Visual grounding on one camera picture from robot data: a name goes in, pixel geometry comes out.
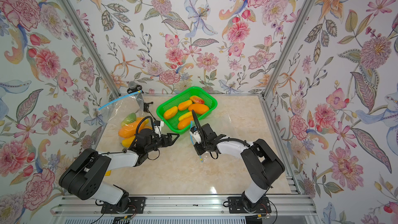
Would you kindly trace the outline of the orange mango back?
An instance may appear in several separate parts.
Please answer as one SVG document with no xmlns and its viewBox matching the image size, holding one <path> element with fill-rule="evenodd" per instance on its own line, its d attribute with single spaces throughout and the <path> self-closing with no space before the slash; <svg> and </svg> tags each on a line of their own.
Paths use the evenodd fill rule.
<svg viewBox="0 0 398 224">
<path fill-rule="evenodd" d="M 185 110 L 187 110 L 188 108 L 189 108 L 189 106 L 191 106 L 193 104 L 193 102 L 191 101 L 191 100 L 186 100 L 186 101 L 184 101 L 184 102 L 182 102 L 182 103 L 180 103 L 179 105 L 178 105 L 178 110 L 179 111 L 185 111 Z"/>
</svg>

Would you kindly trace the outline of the large orange mango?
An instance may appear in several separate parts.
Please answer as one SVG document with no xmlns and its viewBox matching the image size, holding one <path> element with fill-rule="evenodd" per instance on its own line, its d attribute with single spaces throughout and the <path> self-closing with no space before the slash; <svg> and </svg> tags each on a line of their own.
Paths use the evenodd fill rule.
<svg viewBox="0 0 398 224">
<path fill-rule="evenodd" d="M 143 120 L 142 117 L 139 117 L 136 121 L 132 123 L 122 123 L 121 128 L 118 132 L 118 135 L 124 139 L 131 138 L 134 136 L 138 130 L 138 132 L 141 132 L 141 130 L 145 127 L 148 127 L 149 119 L 146 119 L 138 128 L 138 125 L 140 122 Z"/>
</svg>

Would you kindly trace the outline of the green mango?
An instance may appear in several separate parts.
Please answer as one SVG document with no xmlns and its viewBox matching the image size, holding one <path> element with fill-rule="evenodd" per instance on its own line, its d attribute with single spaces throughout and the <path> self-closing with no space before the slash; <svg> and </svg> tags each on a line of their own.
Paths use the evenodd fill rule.
<svg viewBox="0 0 398 224">
<path fill-rule="evenodd" d="M 121 122 L 121 126 L 124 127 L 126 125 L 129 125 L 137 120 L 136 114 L 135 113 L 130 113 L 127 115 Z"/>
</svg>

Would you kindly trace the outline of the clear zip-top bag blue zipper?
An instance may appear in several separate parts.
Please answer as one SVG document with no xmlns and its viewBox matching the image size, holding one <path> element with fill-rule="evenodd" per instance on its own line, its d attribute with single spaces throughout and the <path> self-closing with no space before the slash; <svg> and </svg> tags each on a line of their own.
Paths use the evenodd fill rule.
<svg viewBox="0 0 398 224">
<path fill-rule="evenodd" d="M 141 90 L 105 104 L 99 108 L 99 113 L 103 116 L 105 129 L 97 148 L 110 148 L 112 151 L 129 148 L 136 133 L 150 128 L 149 119 L 140 123 L 146 117 Z"/>
</svg>

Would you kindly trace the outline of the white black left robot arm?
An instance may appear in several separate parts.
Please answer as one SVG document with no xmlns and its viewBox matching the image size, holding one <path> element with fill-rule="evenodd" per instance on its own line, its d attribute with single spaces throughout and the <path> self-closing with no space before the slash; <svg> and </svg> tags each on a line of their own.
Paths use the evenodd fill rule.
<svg viewBox="0 0 398 224">
<path fill-rule="evenodd" d="M 106 172 L 140 166 L 149 159 L 150 152 L 173 146 L 179 137 L 178 133 L 162 134 L 160 123 L 147 116 L 138 123 L 128 148 L 111 152 L 85 149 L 61 175 L 59 185 L 81 200 L 99 200 L 117 212 L 126 212 L 131 206 L 129 193 L 104 182 Z"/>
</svg>

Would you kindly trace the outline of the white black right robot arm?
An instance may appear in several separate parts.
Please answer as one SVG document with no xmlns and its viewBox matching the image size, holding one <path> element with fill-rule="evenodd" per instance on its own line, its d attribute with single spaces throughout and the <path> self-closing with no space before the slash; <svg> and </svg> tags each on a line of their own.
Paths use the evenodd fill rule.
<svg viewBox="0 0 398 224">
<path fill-rule="evenodd" d="M 231 155 L 242 159 L 250 175 L 251 183 L 242 193 L 242 204 L 253 209 L 261 203 L 272 184 L 285 172 L 285 165 L 263 139 L 252 143 L 245 140 L 217 135 L 207 123 L 201 125 L 196 113 L 191 112 L 190 135 L 198 156 L 208 153 L 214 160 L 219 155 Z"/>
</svg>

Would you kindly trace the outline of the yellow crumpled mango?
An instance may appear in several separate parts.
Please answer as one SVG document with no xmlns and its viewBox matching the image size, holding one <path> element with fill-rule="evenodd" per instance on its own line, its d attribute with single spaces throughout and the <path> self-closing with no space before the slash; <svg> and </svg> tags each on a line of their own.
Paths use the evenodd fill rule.
<svg viewBox="0 0 398 224">
<path fill-rule="evenodd" d="M 178 118 L 178 121 L 181 122 L 181 121 L 183 121 L 183 120 L 185 120 L 185 119 L 188 119 L 188 118 L 191 118 L 191 117 L 192 117 L 192 112 L 187 112 L 187 113 L 181 115 L 181 116 Z"/>
</svg>

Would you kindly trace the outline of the orange mango front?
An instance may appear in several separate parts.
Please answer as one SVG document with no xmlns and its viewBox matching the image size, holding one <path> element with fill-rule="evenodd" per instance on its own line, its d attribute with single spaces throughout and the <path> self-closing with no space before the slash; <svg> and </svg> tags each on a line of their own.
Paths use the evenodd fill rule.
<svg viewBox="0 0 398 224">
<path fill-rule="evenodd" d="M 209 111 L 209 107 L 205 104 L 194 103 L 188 107 L 188 110 L 194 111 L 197 115 L 204 115 Z"/>
</svg>

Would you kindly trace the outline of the red yellow mango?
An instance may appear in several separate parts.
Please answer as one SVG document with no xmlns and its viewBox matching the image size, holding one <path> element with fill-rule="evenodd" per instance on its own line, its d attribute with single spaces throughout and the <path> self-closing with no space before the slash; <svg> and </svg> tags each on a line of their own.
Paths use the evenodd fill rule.
<svg viewBox="0 0 398 224">
<path fill-rule="evenodd" d="M 199 97 L 199 96 L 197 96 L 197 95 L 191 96 L 191 97 L 190 97 L 190 100 L 191 100 L 194 104 L 205 104 L 205 101 L 204 101 L 201 97 Z"/>
</svg>

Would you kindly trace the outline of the green plastic basket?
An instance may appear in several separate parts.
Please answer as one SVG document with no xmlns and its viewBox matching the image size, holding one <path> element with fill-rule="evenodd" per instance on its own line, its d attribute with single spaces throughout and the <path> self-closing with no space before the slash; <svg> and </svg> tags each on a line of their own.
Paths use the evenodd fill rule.
<svg viewBox="0 0 398 224">
<path fill-rule="evenodd" d="M 174 133 L 186 132 L 193 120 L 192 111 L 202 120 L 218 106 L 217 100 L 199 87 L 190 87 L 184 92 L 162 103 L 157 116 Z"/>
</svg>

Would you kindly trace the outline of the black tripod microphone stand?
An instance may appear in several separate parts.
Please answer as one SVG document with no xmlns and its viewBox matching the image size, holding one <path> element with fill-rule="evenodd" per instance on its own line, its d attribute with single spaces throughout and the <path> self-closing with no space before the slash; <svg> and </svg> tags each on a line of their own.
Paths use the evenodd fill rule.
<svg viewBox="0 0 398 224">
<path fill-rule="evenodd" d="M 154 115 L 151 113 L 151 111 L 149 109 L 150 106 L 154 104 L 154 102 L 153 101 L 146 102 L 145 100 L 143 100 L 143 104 L 144 104 L 144 112 L 148 113 L 152 117 L 153 120 L 156 120 L 156 118 L 154 117 Z"/>
</svg>

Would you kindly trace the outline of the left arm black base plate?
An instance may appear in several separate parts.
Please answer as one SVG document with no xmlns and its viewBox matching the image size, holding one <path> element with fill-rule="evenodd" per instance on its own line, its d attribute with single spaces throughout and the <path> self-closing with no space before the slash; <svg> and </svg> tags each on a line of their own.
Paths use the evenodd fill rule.
<svg viewBox="0 0 398 224">
<path fill-rule="evenodd" d="M 117 204 L 103 203 L 102 214 L 142 214 L 146 197 L 124 197 Z"/>
</svg>

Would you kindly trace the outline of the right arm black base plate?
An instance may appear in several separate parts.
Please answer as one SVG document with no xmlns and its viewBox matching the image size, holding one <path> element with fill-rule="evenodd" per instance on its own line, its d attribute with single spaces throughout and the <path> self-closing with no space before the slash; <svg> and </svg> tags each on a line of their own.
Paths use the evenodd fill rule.
<svg viewBox="0 0 398 224">
<path fill-rule="evenodd" d="M 262 197 L 252 203 L 246 197 L 228 197 L 223 203 L 229 209 L 230 214 L 270 214 L 272 212 L 268 197 Z"/>
</svg>

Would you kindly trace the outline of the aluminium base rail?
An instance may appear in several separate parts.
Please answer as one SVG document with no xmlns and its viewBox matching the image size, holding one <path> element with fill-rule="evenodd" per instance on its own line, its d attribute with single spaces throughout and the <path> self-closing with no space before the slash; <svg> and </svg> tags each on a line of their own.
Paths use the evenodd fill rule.
<svg viewBox="0 0 398 224">
<path fill-rule="evenodd" d="M 223 206 L 227 195 L 147 195 L 143 213 L 149 216 L 226 216 L 229 211 Z M 278 216 L 316 216 L 316 208 L 305 195 L 268 195 L 272 211 Z M 101 207 L 94 200 L 80 200 L 65 196 L 50 209 L 53 216 L 100 216 Z"/>
</svg>

